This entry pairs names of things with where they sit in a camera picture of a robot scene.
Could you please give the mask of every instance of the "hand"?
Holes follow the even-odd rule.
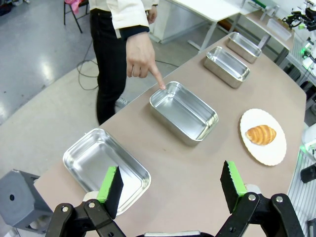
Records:
[[[156,18],[157,18],[157,7],[152,6],[152,9],[148,11],[148,16],[147,16],[148,23],[149,24],[154,23]]]
[[[155,51],[147,32],[128,37],[126,42],[126,74],[128,77],[145,78],[148,71],[156,78],[159,87],[164,90],[166,86],[155,62]]]

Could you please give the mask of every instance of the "bread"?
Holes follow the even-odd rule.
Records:
[[[275,139],[277,132],[267,125],[259,125],[249,129],[246,135],[252,143],[262,146],[271,143]]]

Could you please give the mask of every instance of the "metal tray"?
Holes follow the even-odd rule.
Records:
[[[238,32],[233,32],[229,35],[227,47],[249,63],[254,63],[261,54],[261,49],[257,45]]]
[[[149,172],[107,132],[94,129],[63,156],[66,168],[85,191],[98,191],[109,166],[119,166],[124,187],[117,215],[125,212],[149,187]]]
[[[222,47],[216,47],[207,53],[204,66],[232,88],[240,87],[250,72],[246,65]]]
[[[150,104],[154,116],[189,146],[202,141],[218,122],[211,107],[176,81],[155,92]]]

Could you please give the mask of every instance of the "chair leg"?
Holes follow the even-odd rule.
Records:
[[[71,10],[71,13],[72,13],[73,16],[74,16],[74,19],[75,19],[75,21],[76,21],[76,23],[77,23],[78,28],[79,28],[80,32],[82,33],[81,27],[80,27],[80,25],[79,25],[79,23],[78,23],[78,20],[77,20],[76,16],[75,16],[75,13],[74,13],[74,11],[73,11],[73,9],[71,8],[70,5],[69,5],[69,7],[70,7],[70,10]]]
[[[66,3],[64,2],[64,26],[66,25]]]

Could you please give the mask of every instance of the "black pants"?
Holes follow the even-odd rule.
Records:
[[[90,27],[99,68],[96,110],[102,124],[115,114],[115,102],[125,89],[126,41],[117,39],[110,12],[91,10]]]

